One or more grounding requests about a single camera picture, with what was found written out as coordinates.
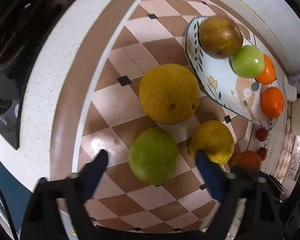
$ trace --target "orange fruit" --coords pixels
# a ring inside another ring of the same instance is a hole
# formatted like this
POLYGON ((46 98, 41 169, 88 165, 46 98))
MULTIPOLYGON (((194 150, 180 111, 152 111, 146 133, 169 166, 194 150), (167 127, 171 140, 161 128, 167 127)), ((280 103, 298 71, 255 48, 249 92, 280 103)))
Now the orange fruit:
POLYGON ((284 98, 277 87, 269 87, 262 94, 262 111, 268 118, 278 118, 284 110, 284 98))
POLYGON ((272 59, 270 59, 266 54, 263 54, 265 59, 265 69, 264 71, 256 77, 256 80, 263 85, 269 85, 275 80, 275 67, 272 59))
POLYGON ((239 165, 249 176, 255 177, 261 169, 261 158, 258 153, 245 151, 239 153, 233 161, 232 166, 239 165))

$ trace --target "decorative plate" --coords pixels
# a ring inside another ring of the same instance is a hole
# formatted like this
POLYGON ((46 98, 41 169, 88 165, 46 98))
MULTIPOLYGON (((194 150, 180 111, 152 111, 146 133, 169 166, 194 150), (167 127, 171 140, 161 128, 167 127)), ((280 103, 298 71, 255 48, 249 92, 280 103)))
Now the decorative plate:
MULTIPOLYGON (((198 41, 200 24, 208 17, 192 19, 186 30, 186 57, 200 86, 217 104, 271 130, 277 119, 269 119, 262 112, 261 96, 268 87, 278 87, 278 81, 262 85, 254 78, 242 78, 232 70, 228 59, 215 59, 201 49, 198 41)), ((252 45, 243 38, 243 45, 252 45)))

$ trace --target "blue surface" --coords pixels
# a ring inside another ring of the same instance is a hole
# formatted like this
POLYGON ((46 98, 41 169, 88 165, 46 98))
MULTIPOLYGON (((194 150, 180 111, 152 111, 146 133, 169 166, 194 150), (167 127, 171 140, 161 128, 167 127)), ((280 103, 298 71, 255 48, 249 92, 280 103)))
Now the blue surface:
POLYGON ((18 232, 31 196, 24 187, 0 162, 0 189, 6 199, 14 226, 18 232))

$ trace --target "animal illustration on plate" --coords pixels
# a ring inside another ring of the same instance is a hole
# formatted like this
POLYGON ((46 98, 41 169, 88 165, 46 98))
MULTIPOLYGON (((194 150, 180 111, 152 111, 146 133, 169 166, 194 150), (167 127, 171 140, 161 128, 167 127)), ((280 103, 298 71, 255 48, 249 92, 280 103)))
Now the animal illustration on plate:
POLYGON ((252 79, 238 77, 235 84, 235 91, 231 90, 231 93, 234 99, 249 112, 250 119, 256 122, 257 119, 251 110, 255 100, 255 91, 251 88, 252 83, 252 79))

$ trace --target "lemon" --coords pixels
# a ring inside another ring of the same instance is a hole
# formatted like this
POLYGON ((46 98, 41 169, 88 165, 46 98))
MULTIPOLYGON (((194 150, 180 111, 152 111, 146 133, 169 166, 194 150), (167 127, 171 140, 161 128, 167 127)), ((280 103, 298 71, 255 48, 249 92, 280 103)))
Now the lemon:
POLYGON ((218 121, 201 124, 192 136, 188 152, 195 157, 200 149, 206 152, 212 162, 226 164, 234 151, 234 141, 228 127, 218 121))
POLYGON ((162 124, 178 124, 199 106, 199 85, 178 64, 159 65, 145 73, 139 85, 140 103, 147 115, 162 124))

